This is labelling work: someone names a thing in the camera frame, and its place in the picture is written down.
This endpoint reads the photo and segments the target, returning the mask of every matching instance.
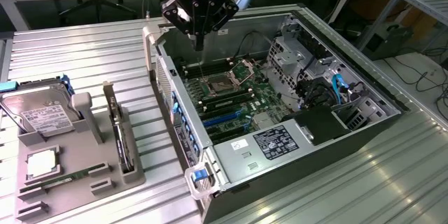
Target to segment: barcode label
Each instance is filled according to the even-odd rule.
[[[39,133],[72,127],[72,122],[62,105],[22,112],[23,117]]]

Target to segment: black chair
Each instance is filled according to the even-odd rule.
[[[55,4],[56,4],[56,9],[59,12],[59,18],[60,18],[60,24],[62,26],[66,26],[68,24],[68,15],[78,12],[79,10],[86,9],[90,6],[95,6],[95,15],[96,15],[96,22],[100,23],[102,22],[102,6],[110,6],[116,10],[120,10],[123,12],[127,12],[132,15],[132,19],[138,19],[138,12],[126,7],[123,5],[124,1],[123,0],[118,0],[118,3],[114,3],[108,0],[76,0],[78,1],[78,5],[74,6],[72,8],[67,9],[67,10],[62,10],[62,3],[59,0],[55,0]]]

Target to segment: motherboard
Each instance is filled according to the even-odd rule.
[[[291,113],[263,74],[263,66],[250,59],[227,64],[228,69],[202,66],[199,77],[184,78],[214,144],[275,125]]]

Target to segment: hard drive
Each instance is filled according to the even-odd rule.
[[[23,133],[38,131],[48,137],[71,131],[82,119],[71,94],[70,82],[60,78],[27,82],[0,93],[0,106]]]

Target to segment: hard drive label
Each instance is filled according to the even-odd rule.
[[[299,149],[299,146],[283,125],[255,134],[254,138],[268,160],[274,160]]]
[[[24,111],[22,115],[39,133],[51,132],[72,126],[72,122],[62,105]]]

